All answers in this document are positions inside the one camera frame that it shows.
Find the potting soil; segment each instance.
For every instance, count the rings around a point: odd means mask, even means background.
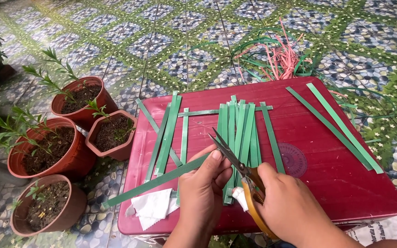
[[[45,201],[37,200],[36,196],[27,214],[28,223],[35,232],[48,226],[61,213],[67,203],[70,187],[67,182],[61,181],[42,188],[41,193]]]
[[[130,133],[127,133],[122,141],[117,139],[116,130],[128,130],[128,118],[125,116],[121,116],[115,120],[104,121],[101,123],[101,128],[97,133],[96,139],[94,141],[94,145],[101,151],[108,151],[109,149],[113,149],[116,146],[120,146],[124,144]]]
[[[101,92],[101,89],[101,86],[93,85],[83,87],[81,90],[78,91],[72,91],[71,94],[76,102],[65,101],[64,105],[62,106],[61,113],[70,114],[87,106],[86,101],[94,100]]]
[[[43,172],[56,164],[71,147],[74,139],[74,129],[72,127],[58,128],[56,129],[56,133],[58,135],[50,132],[45,135],[45,138],[37,140],[37,143],[44,148],[47,148],[51,143],[51,154],[34,146],[28,152],[30,156],[24,156],[22,163],[29,176]]]

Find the red-brown flower pot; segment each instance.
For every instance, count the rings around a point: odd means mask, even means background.
[[[61,213],[48,226],[37,232],[30,228],[28,224],[29,220],[27,219],[29,207],[34,200],[31,196],[26,197],[26,194],[30,191],[30,187],[33,187],[36,181],[27,186],[18,199],[22,201],[21,204],[13,210],[13,214],[10,217],[10,226],[15,234],[22,237],[30,237],[39,233],[63,231],[78,221],[79,217],[85,211],[87,203],[87,197],[81,189],[72,185],[70,180],[62,175],[50,175],[40,178],[38,179],[38,185],[45,185],[44,188],[46,189],[47,186],[60,181],[65,181],[70,186],[67,203]]]
[[[80,78],[79,81],[73,81],[67,86],[63,88],[63,90],[69,90],[69,91],[78,91],[82,87],[82,82],[85,82],[86,86],[101,86],[101,92],[97,95],[96,97],[96,102],[97,106],[100,108],[104,105],[107,105],[106,108],[104,109],[104,112],[109,114],[113,113],[114,111],[117,111],[117,105],[114,103],[113,99],[111,98],[110,94],[107,92],[107,90],[104,87],[104,82],[102,81],[101,78],[99,77],[85,77],[85,78]],[[99,116],[96,118],[93,118],[93,113],[95,110],[87,110],[87,106],[83,107],[82,109],[75,111],[70,114],[62,114],[61,109],[63,107],[63,104],[65,102],[65,95],[63,94],[58,94],[53,98],[52,101],[52,112],[53,114],[61,117],[66,117],[79,127],[82,127],[85,131],[89,131],[91,127],[94,124],[94,121],[96,121]]]
[[[17,150],[28,152],[28,150],[33,146],[32,144],[24,142],[10,150],[7,160],[8,170],[10,173],[17,178],[41,178],[52,174],[62,174],[70,178],[72,181],[83,178],[94,166],[96,161],[96,154],[94,154],[91,149],[85,145],[84,135],[76,129],[76,125],[73,121],[63,117],[56,117],[47,120],[47,127],[51,129],[71,127],[74,129],[73,143],[67,153],[52,167],[30,176],[27,174],[21,162],[26,155],[16,152]],[[46,133],[48,132],[44,130],[39,130],[39,133],[33,129],[27,130],[27,136],[37,140],[43,139],[44,137],[41,134]],[[26,141],[26,139],[21,137],[16,142],[21,141]]]
[[[125,116],[129,119],[131,119],[134,122],[133,127],[136,128],[137,125],[137,119],[130,115],[128,112],[124,110],[118,110],[116,112],[113,112],[110,114],[110,119],[114,120],[117,119],[121,116]],[[94,122],[93,127],[91,127],[90,132],[88,133],[88,136],[85,140],[85,144],[98,156],[98,157],[106,157],[109,156],[113,159],[119,160],[119,161],[124,161],[130,158],[131,155],[131,148],[133,146],[133,138],[134,138],[134,130],[131,131],[130,136],[128,137],[128,140],[120,145],[117,146],[113,149],[109,149],[108,151],[101,152],[95,145],[94,141],[96,140],[97,134],[99,133],[99,129],[101,128],[101,123],[102,121],[105,121],[105,117],[101,117],[97,119]]]

